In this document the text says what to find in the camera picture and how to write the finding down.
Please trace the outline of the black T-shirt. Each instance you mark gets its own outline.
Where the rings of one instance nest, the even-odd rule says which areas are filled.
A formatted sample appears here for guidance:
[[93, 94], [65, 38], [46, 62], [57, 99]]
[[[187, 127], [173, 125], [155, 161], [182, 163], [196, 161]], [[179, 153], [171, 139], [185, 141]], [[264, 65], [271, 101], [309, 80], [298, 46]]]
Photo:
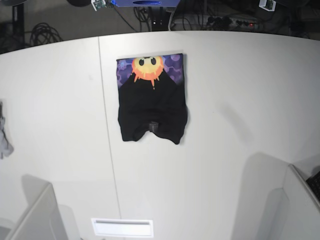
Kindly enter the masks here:
[[188, 121], [184, 55], [118, 59], [116, 77], [122, 140], [151, 132], [178, 145]]

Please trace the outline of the black keyboard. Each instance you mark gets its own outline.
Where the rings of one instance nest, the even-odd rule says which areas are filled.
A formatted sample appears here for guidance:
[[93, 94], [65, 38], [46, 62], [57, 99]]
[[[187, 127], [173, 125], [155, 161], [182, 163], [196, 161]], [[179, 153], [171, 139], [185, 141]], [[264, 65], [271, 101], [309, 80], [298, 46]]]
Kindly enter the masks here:
[[312, 190], [313, 194], [320, 201], [320, 172], [306, 180], [306, 183]]

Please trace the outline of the white partition panel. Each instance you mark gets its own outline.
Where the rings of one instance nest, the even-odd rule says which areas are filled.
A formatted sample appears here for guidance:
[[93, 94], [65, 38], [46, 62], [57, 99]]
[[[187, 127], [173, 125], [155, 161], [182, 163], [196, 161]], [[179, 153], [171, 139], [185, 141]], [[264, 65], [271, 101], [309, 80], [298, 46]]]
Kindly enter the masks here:
[[283, 186], [270, 192], [263, 212], [260, 240], [318, 240], [320, 202], [294, 165]]
[[21, 187], [0, 184], [2, 240], [79, 240], [72, 209], [58, 204], [53, 184], [25, 174]]

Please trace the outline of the grey cloth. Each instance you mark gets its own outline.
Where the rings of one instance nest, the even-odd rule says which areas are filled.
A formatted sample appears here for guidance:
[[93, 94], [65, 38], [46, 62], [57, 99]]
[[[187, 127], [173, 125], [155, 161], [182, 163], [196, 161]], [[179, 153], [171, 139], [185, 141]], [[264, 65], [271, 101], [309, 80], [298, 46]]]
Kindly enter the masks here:
[[9, 157], [14, 148], [9, 142], [6, 132], [5, 132], [5, 123], [6, 119], [3, 116], [3, 103], [0, 102], [0, 158], [3, 159], [4, 157]]

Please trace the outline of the white left partition panel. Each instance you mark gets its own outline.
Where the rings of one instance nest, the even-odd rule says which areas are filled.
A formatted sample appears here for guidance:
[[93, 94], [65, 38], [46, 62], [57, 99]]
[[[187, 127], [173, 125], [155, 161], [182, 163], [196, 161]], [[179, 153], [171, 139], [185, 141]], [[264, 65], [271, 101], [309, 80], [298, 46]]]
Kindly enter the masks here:
[[72, 209], [58, 204], [53, 184], [25, 174], [21, 187], [0, 184], [2, 240], [79, 240]]

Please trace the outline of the blue box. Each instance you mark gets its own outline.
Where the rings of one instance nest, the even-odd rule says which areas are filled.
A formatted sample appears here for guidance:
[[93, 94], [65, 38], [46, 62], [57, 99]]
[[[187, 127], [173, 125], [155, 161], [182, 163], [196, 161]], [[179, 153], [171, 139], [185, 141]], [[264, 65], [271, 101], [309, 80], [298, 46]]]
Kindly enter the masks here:
[[110, 0], [117, 7], [177, 7], [180, 0]]

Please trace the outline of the white right partition panel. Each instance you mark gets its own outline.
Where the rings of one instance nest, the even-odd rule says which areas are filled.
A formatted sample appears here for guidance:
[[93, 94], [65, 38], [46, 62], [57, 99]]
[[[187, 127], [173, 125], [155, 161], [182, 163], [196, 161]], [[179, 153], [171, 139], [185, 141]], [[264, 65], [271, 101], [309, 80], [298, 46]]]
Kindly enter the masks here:
[[260, 240], [318, 240], [320, 202], [294, 165], [283, 186], [270, 192], [263, 212]]

